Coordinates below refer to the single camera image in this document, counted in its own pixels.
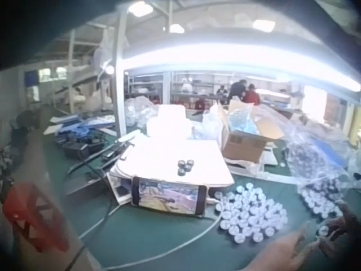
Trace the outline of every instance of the open cardboard box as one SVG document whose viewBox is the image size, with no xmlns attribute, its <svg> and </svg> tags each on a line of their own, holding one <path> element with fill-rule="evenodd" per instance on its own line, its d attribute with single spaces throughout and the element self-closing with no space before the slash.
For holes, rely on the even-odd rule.
<svg viewBox="0 0 361 271">
<path fill-rule="evenodd" d="M 238 109 L 246 109 L 250 104 L 231 100 L 228 113 Z M 281 129 L 269 118 L 256 116 L 257 107 L 252 106 L 251 118 L 256 124 L 260 135 L 244 132 L 230 132 L 227 113 L 221 104 L 218 104 L 219 117 L 223 122 L 222 154 L 231 160 L 245 160 L 258 163 L 267 142 L 273 142 L 284 136 Z"/>
</svg>

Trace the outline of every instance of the small black round object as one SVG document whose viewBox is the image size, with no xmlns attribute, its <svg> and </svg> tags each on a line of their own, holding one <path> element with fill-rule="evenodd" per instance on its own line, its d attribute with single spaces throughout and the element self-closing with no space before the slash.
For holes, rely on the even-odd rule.
<svg viewBox="0 0 361 271">
<path fill-rule="evenodd" d="M 186 162 L 184 160 L 178 161 L 178 167 L 179 168 L 184 168 L 185 165 L 186 165 Z"/>
<path fill-rule="evenodd" d="M 178 176 L 184 176 L 186 175 L 186 171 L 183 168 L 178 169 Z"/>
<path fill-rule="evenodd" d="M 191 167 L 194 166 L 194 161 L 193 160 L 187 160 L 187 165 L 190 165 Z"/>
<path fill-rule="evenodd" d="M 190 171 L 192 170 L 192 167 L 187 164 L 187 165 L 184 166 L 184 170 L 185 170 L 186 172 L 190 172 Z"/>
</svg>

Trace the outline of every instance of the green table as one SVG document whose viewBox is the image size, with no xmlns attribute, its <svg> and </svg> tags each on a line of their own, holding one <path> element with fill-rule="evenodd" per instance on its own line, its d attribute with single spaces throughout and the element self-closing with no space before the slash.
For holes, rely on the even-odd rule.
<svg viewBox="0 0 361 271">
<path fill-rule="evenodd" d="M 47 169 L 54 184 L 54 190 L 63 203 L 64 212 L 78 234 L 98 222 L 105 214 L 109 199 L 100 196 L 88 203 L 68 208 L 63 201 L 63 182 L 68 168 L 74 163 L 67 160 L 54 144 L 52 136 L 43 140 Z M 297 229 L 306 220 L 312 220 L 309 240 L 314 238 L 316 219 L 306 210 L 296 187 L 282 183 L 234 176 L 235 186 L 252 182 L 261 187 L 267 197 L 282 203 L 288 211 L 288 225 L 275 237 Z M 347 201 L 357 215 L 361 215 L 360 195 L 349 191 Z M 209 207 L 207 217 L 215 218 L 214 207 Z M 174 216 L 151 212 L 132 206 L 121 207 L 106 223 L 102 232 L 93 240 L 89 250 L 104 267 L 131 263 L 172 249 L 205 230 L 212 220 Z M 250 239 L 242 245 L 235 245 L 228 234 L 218 228 L 193 244 L 162 259 L 137 265 L 124 270 L 238 270 L 245 267 L 270 240 L 252 244 Z M 308 259 L 302 270 L 331 270 L 332 266 L 324 256 L 316 251 Z"/>
</svg>

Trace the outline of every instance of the hand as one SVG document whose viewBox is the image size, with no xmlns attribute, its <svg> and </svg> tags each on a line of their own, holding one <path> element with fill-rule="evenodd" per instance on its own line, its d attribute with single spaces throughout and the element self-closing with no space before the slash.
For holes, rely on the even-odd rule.
<svg viewBox="0 0 361 271">
<path fill-rule="evenodd" d="M 337 255 L 340 255 L 332 243 L 338 237 L 347 234 L 349 238 L 355 238 L 361 233 L 361 224 L 356 215 L 354 215 L 348 208 L 345 202 L 338 204 L 343 216 L 331 219 L 326 222 L 328 226 L 328 238 L 320 237 L 320 250 L 327 258 L 335 260 Z"/>
<path fill-rule="evenodd" d="M 320 241 L 307 244 L 297 255 L 296 245 L 304 238 L 309 223 L 300 230 L 282 236 L 271 242 L 244 269 L 245 271 L 294 271 L 298 270 L 307 256 L 319 246 Z"/>
</svg>

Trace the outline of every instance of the ceiling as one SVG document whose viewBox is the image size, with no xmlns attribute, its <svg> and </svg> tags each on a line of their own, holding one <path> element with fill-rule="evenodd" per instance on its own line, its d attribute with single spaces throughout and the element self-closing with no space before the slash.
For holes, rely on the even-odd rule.
<svg viewBox="0 0 361 271">
<path fill-rule="evenodd" d="M 141 18 L 128 14 L 126 22 L 126 44 L 131 46 L 164 34 L 169 13 L 168 1 L 146 1 L 153 6 L 154 12 Z M 302 37 L 306 40 L 322 43 L 310 31 L 299 25 L 291 18 L 255 1 L 227 0 L 173 0 L 171 4 L 171 23 L 180 24 L 186 32 L 209 27 L 251 28 L 256 19 L 275 22 L 275 32 Z M 341 28 L 354 37 L 361 45 L 361 27 L 358 14 L 353 11 L 347 1 L 316 0 L 324 11 Z M 74 58 L 92 55 L 102 40 L 104 27 L 114 27 L 116 15 L 114 13 L 101 16 L 76 29 L 76 45 Z M 31 62 L 65 59 L 68 56 L 70 34 L 66 33 L 48 44 L 42 51 L 36 53 Z"/>
</svg>

